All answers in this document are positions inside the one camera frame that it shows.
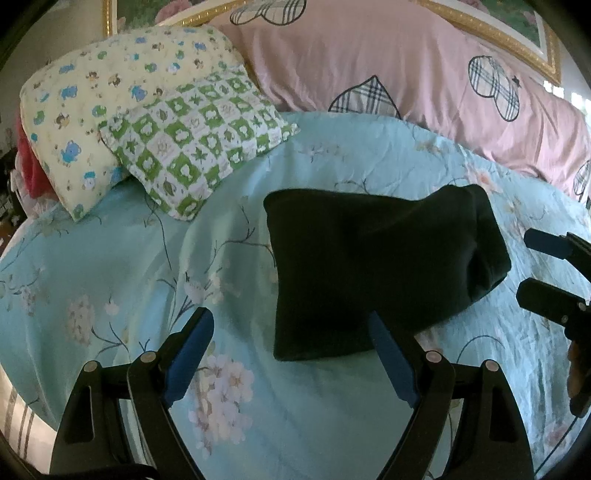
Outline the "person right hand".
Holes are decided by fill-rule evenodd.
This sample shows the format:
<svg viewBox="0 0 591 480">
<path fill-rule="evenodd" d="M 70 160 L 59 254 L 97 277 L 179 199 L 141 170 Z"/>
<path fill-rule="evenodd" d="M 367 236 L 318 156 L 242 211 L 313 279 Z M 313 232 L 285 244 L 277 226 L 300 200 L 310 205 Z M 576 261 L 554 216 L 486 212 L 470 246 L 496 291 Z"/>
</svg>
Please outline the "person right hand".
<svg viewBox="0 0 591 480">
<path fill-rule="evenodd" d="M 569 346 L 567 355 L 568 361 L 570 363 L 567 379 L 567 392 L 571 399 L 575 398 L 579 394 L 582 386 L 582 374 L 579 357 L 579 347 L 575 342 L 572 342 Z"/>
</svg>

